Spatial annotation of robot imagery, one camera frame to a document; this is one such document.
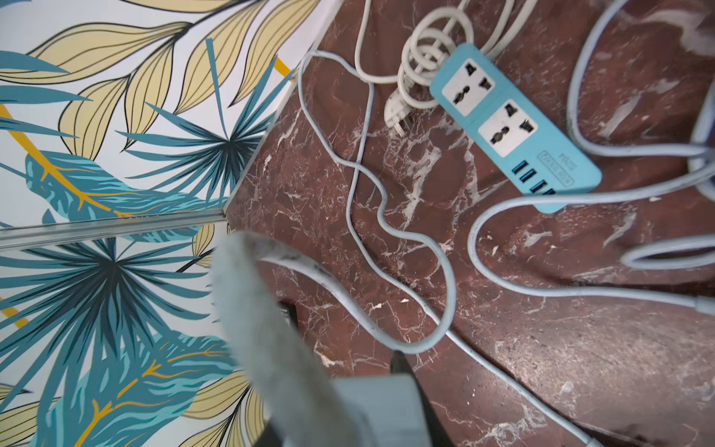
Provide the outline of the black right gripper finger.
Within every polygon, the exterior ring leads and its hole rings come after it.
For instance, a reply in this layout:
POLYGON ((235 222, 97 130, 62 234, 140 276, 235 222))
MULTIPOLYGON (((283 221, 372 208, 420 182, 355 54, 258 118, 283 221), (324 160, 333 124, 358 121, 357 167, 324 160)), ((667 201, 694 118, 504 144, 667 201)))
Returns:
POLYGON ((422 408, 426 417, 426 425, 428 426, 428 433, 434 447, 454 447, 454 443, 449 438, 445 428, 439 421, 439 417, 435 413, 428 396, 423 391, 422 387, 417 380, 416 375, 411 368, 409 361, 407 360, 405 354, 401 351, 395 350, 392 353, 390 361, 390 373, 391 374, 409 374, 417 389, 419 391, 420 400, 422 403, 422 408))

